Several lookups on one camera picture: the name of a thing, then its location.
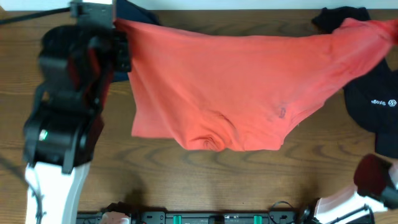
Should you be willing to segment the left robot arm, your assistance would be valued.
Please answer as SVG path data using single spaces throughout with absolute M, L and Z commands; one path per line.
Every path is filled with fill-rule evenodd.
M 72 1 L 76 22 L 42 37 L 43 82 L 25 122 L 27 223 L 75 223 L 80 194 L 104 127 L 109 86 L 131 69 L 114 1 Z

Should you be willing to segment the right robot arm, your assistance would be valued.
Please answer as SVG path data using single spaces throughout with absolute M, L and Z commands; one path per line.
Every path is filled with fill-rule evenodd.
M 364 156 L 354 173 L 353 183 L 334 195 L 317 200 L 310 213 L 312 223 L 349 223 L 374 214 L 397 209 L 397 161 L 374 154 Z

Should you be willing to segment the red printed t-shirt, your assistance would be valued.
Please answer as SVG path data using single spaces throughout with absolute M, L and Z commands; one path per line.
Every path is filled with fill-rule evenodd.
M 276 151 L 301 121 L 397 44 L 397 21 L 345 19 L 306 37 L 207 35 L 120 19 L 134 137 L 187 150 Z

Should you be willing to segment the black garment with white logo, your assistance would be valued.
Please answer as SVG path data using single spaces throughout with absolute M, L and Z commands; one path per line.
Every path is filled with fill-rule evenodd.
M 365 7 L 324 7 L 312 23 L 331 33 L 346 18 L 371 19 Z M 349 82 L 343 89 L 348 114 L 361 128 L 376 135 L 375 152 L 396 159 L 397 71 L 392 71 L 383 59 L 369 73 Z

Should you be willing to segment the dark blue folded jeans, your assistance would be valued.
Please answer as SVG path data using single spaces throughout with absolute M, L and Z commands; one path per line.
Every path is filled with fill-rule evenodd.
M 151 11 L 137 6 L 127 0 L 117 0 L 116 1 L 116 22 L 120 19 L 124 21 L 142 22 L 146 24 L 152 24 L 160 26 L 161 23 L 159 18 Z M 116 29 L 125 33 L 127 38 L 128 47 L 130 47 L 131 42 L 128 40 L 127 31 L 122 30 L 121 25 L 115 23 Z M 113 77 L 114 82 L 124 82 L 128 81 L 128 72 L 115 72 Z

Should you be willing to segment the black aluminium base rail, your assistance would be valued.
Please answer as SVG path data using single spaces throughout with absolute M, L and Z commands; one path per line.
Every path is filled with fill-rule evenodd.
M 291 224 L 296 222 L 291 211 L 269 213 L 167 213 L 142 212 L 133 215 L 132 224 Z

